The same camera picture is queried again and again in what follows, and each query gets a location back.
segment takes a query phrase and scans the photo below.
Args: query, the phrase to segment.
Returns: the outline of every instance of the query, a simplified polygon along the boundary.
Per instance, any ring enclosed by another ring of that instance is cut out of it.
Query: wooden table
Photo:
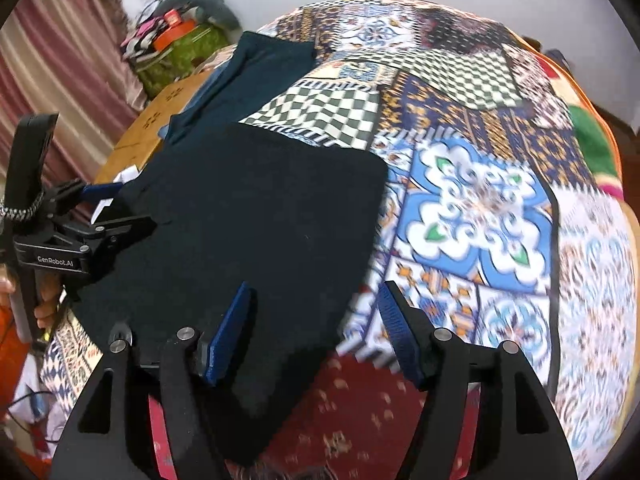
[[[141,170],[162,144],[158,130],[182,111],[208,76],[209,72],[201,72],[164,88],[124,132],[94,183],[112,182],[118,173],[134,164]]]

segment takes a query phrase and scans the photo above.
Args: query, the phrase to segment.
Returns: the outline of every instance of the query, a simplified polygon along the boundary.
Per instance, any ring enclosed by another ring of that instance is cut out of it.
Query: blue gripper pad
[[[249,312],[250,298],[250,288],[247,282],[242,282],[218,327],[218,331],[209,342],[206,365],[201,375],[212,386],[215,386],[226,374]]]
[[[402,373],[419,388],[425,379],[420,367],[420,347],[386,283],[380,284],[374,306],[382,316]]]
[[[80,199],[84,202],[97,204],[100,200],[115,197],[124,186],[121,182],[110,182],[108,184],[89,184],[84,186],[80,193]]]

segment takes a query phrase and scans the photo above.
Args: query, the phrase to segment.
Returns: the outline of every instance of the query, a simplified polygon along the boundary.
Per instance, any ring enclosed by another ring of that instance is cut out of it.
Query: finger
[[[14,279],[9,276],[9,271],[6,268],[6,265],[2,265],[0,266],[0,294],[13,294],[14,292]]]
[[[53,316],[58,311],[58,300],[49,300],[38,305],[33,309],[33,315],[36,319],[45,319]]]
[[[43,319],[38,320],[38,327],[51,328],[55,322],[56,322],[55,316],[47,316],[47,317],[44,317]]]
[[[62,292],[60,275],[55,272],[46,272],[40,280],[40,297],[42,301],[58,300]]]

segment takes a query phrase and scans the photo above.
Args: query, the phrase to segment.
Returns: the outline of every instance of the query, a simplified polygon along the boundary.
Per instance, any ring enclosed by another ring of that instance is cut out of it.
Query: checkered pattern
[[[376,133],[376,138],[386,137],[387,139],[402,139],[410,144],[422,142],[424,139],[441,140],[449,139],[456,131],[451,126],[433,126],[428,130],[380,130]]]
[[[522,103],[500,52],[465,56],[446,50],[360,49],[345,60],[366,59],[400,68],[423,79],[467,108],[491,110]]]
[[[379,3],[380,0],[366,0],[369,4]],[[300,9],[324,9],[326,7],[342,7],[345,4],[352,4],[353,0],[327,0],[325,2],[317,2],[314,4],[308,4],[303,7],[299,7]]]
[[[289,137],[289,139],[299,140],[315,148],[318,148],[320,146],[324,146],[325,148],[328,148],[329,146],[353,148],[353,145],[346,144],[339,139],[334,139],[327,134],[320,134],[318,132],[313,132],[304,128],[280,126],[279,124],[266,124],[264,126],[261,126],[261,128],[264,128],[265,130],[271,130],[272,132],[278,132],[279,134],[283,134],[284,136]]]
[[[304,78],[296,83],[296,86],[311,88],[312,90],[363,90],[368,92],[371,90],[371,84],[354,83],[352,81],[329,80],[322,81],[319,79]]]
[[[364,150],[378,112],[377,91],[289,88],[242,123],[276,129],[302,128],[338,140],[341,146]]]

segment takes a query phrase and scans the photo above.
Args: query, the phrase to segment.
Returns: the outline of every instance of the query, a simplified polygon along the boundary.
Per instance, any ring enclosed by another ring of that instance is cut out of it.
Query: metal screw
[[[452,337],[452,333],[446,328],[437,328],[433,335],[436,336],[438,341],[448,341]]]
[[[520,347],[513,341],[505,341],[502,343],[502,348],[507,354],[517,354]]]
[[[113,343],[109,345],[109,350],[114,354],[119,354],[127,347],[126,341],[123,339],[116,339]]]
[[[190,326],[186,326],[178,330],[178,339],[181,341],[188,341],[196,335],[196,331]]]

